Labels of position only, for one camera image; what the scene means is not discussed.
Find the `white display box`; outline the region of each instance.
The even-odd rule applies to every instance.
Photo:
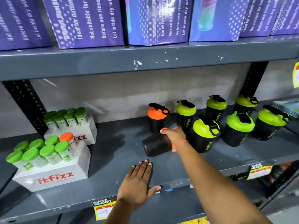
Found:
[[[47,130],[47,132],[44,135],[44,138],[47,139],[53,135],[57,135],[58,137],[60,137],[62,134],[66,132],[73,133],[75,142],[84,140],[85,144],[87,145],[95,144],[97,139],[97,128],[95,126],[95,121],[92,116],[88,117],[88,124],[85,126],[66,127],[58,129],[56,131]]]
[[[13,180],[31,192],[55,187],[88,178],[90,152],[84,141],[77,143],[74,159],[61,161],[56,165],[47,164],[42,168],[18,170]]]

